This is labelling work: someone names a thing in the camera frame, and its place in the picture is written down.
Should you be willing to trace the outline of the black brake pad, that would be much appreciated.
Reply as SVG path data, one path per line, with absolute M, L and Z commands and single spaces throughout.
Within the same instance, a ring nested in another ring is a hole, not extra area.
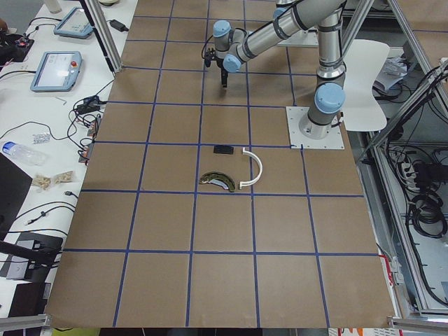
M 233 155 L 234 150 L 234 147 L 229 145 L 215 145 L 213 147 L 213 152 L 221 155 Z

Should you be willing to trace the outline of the green brake shoe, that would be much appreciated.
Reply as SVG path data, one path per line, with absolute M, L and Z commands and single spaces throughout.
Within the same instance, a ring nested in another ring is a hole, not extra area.
M 211 184 L 220 186 L 222 189 L 234 193 L 236 185 L 234 180 L 227 174 L 220 171 L 209 171 L 201 175 L 199 184 Z

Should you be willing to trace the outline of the white curved plastic part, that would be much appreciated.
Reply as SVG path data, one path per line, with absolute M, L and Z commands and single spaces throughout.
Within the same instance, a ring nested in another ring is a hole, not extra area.
M 263 174 L 263 163 L 262 163 L 261 159 L 255 153 L 249 151 L 245 147 L 242 148 L 241 153 L 242 153 L 242 155 L 248 156 L 256 162 L 256 164 L 258 166 L 258 173 L 256 176 L 254 176 L 249 181 L 240 181 L 239 185 L 238 185 L 238 189 L 240 189 L 240 190 L 242 188 L 250 187 L 250 186 L 256 184 L 260 180 L 260 178 Z

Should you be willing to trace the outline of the black power adapter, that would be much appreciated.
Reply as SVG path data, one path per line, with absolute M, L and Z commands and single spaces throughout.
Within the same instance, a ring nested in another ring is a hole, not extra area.
M 119 31 L 119 32 L 128 32 L 129 28 L 123 24 L 122 22 L 118 21 L 118 20 L 110 20 L 109 24 L 112 28 L 114 28 L 115 30 Z

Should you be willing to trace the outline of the white plastic chair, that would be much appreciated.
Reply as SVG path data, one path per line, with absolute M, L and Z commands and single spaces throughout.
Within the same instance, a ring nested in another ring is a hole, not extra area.
M 345 103 L 342 107 L 345 129 L 374 132 L 385 128 L 384 112 L 375 100 L 372 87 L 389 55 L 389 46 L 378 41 L 355 39 L 344 57 Z

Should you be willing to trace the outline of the far teach pendant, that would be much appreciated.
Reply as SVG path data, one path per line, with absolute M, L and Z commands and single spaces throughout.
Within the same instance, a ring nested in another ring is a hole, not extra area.
M 53 29 L 55 35 L 75 39 L 86 39 L 91 35 L 92 31 L 92 26 L 81 7 L 72 8 Z

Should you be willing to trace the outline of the teach pendant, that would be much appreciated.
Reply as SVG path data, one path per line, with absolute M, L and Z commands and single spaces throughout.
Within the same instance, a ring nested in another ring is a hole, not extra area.
M 75 39 L 86 39 L 91 35 L 92 31 L 92 26 L 81 7 L 72 8 L 53 29 L 55 35 Z
M 78 51 L 44 52 L 31 82 L 32 92 L 68 92 L 76 83 L 83 58 Z

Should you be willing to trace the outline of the near teach pendant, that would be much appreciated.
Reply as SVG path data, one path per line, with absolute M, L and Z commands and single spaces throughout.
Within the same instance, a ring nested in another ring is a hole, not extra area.
M 76 83 L 83 58 L 78 51 L 44 52 L 31 82 L 32 92 L 68 92 Z

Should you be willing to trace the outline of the clear plastic water bottle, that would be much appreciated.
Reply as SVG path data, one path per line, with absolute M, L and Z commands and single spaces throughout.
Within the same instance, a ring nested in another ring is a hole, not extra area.
M 41 166 L 48 159 L 45 153 L 13 141 L 2 141 L 1 152 L 27 165 Z

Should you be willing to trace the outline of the aluminium frame post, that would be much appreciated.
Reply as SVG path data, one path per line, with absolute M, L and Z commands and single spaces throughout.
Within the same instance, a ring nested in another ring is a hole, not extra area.
M 97 38 L 109 70 L 114 74 L 121 72 L 123 70 L 123 63 L 99 2 L 86 0 L 80 1 L 80 4 Z

